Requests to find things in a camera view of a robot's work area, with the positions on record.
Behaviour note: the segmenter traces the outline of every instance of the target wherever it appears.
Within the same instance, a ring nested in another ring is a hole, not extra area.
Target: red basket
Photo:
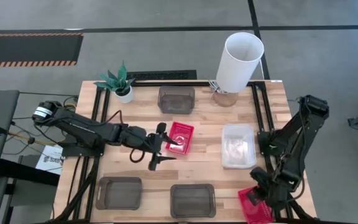
[[[266,224],[273,222],[272,209],[268,207],[264,201],[259,202],[257,206],[254,206],[248,199],[247,192],[252,189],[253,187],[239,191],[242,212],[244,213],[248,224]]]
[[[187,155],[190,147],[190,141],[193,137],[193,131],[193,126],[173,122],[171,131],[169,132],[169,137],[179,145],[176,146],[174,144],[167,144],[167,146],[165,147],[166,150],[174,153]]]

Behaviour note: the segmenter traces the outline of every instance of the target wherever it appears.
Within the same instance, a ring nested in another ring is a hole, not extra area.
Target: gray floor
[[[358,1],[256,0],[260,26],[358,25]],[[0,29],[64,29],[169,26],[250,26],[246,0],[0,0]],[[77,94],[98,72],[197,69],[214,78],[225,38],[232,31],[87,33],[75,67],[0,68],[0,90]],[[331,116],[318,133],[306,170],[320,219],[358,223],[358,30],[262,31],[271,79],[284,81],[287,97],[327,99]],[[253,76],[261,79],[260,69]],[[16,116],[29,116],[39,101],[21,95]],[[290,102],[291,112],[297,105]],[[28,121],[19,125],[29,128]],[[59,139],[59,132],[51,130]],[[12,142],[6,151],[18,151]],[[36,154],[31,149],[26,154]],[[44,221],[50,204],[18,208],[13,223]]]

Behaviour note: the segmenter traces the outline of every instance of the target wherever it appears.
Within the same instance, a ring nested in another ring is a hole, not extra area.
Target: potted plant
[[[98,87],[114,92],[121,103],[129,103],[134,98],[134,92],[132,91],[131,87],[131,83],[134,81],[134,79],[126,80],[127,69],[124,63],[122,63],[121,67],[119,68],[117,77],[108,71],[108,77],[101,73],[100,78],[106,82],[95,82],[94,84]]]

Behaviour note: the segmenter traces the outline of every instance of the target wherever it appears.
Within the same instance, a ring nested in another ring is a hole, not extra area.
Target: floor mat
[[[0,34],[0,67],[76,65],[84,34]]]
[[[196,70],[128,72],[127,79],[136,80],[196,80]]]

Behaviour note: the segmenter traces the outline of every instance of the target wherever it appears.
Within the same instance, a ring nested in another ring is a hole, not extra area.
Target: white flower pot
[[[134,92],[132,91],[132,87],[129,87],[129,93],[125,96],[119,96],[116,92],[114,92],[114,94],[121,103],[129,103],[134,99]]]

